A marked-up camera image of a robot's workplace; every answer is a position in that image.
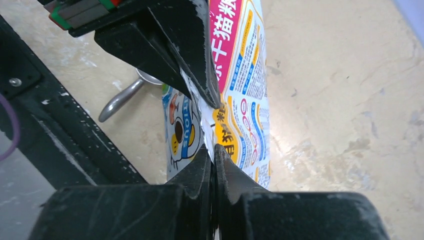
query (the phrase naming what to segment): printed packaging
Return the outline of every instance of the printed packaging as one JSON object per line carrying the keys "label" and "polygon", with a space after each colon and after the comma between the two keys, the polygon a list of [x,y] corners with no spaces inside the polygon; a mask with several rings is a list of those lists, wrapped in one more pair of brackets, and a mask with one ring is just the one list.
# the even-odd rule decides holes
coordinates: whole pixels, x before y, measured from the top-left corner
{"label": "printed packaging", "polygon": [[190,100],[164,85],[168,179],[187,166],[205,143],[224,146],[232,161],[261,186],[270,181],[270,123],[265,31],[260,0],[209,2],[211,51],[221,94],[212,109],[181,71]]}

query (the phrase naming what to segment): black metal frame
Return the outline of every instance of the black metal frame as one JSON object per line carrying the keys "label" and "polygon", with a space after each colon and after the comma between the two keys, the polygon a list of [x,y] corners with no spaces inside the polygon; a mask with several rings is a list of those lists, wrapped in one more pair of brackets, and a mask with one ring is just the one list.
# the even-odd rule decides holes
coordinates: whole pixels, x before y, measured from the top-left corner
{"label": "black metal frame", "polygon": [[[21,124],[18,148],[54,188],[146,183],[1,16],[0,53],[0,91]],[[11,86],[11,78],[22,85]],[[12,138],[2,108],[0,130]]]}
{"label": "black metal frame", "polygon": [[30,240],[389,239],[366,197],[351,192],[269,192],[225,148],[203,145],[164,185],[69,187],[45,204]]}

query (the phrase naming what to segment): purple cable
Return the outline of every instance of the purple cable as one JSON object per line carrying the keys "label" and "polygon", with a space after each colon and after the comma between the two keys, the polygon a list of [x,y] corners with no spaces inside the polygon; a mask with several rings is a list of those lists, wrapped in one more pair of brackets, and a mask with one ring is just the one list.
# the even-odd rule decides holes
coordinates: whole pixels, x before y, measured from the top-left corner
{"label": "purple cable", "polygon": [[3,105],[3,108],[6,110],[7,115],[10,118],[13,129],[13,140],[10,147],[2,154],[0,154],[0,162],[9,157],[17,148],[19,140],[21,139],[21,129],[19,128],[19,120],[16,116],[13,107],[8,102],[8,100],[0,93],[0,104]]}

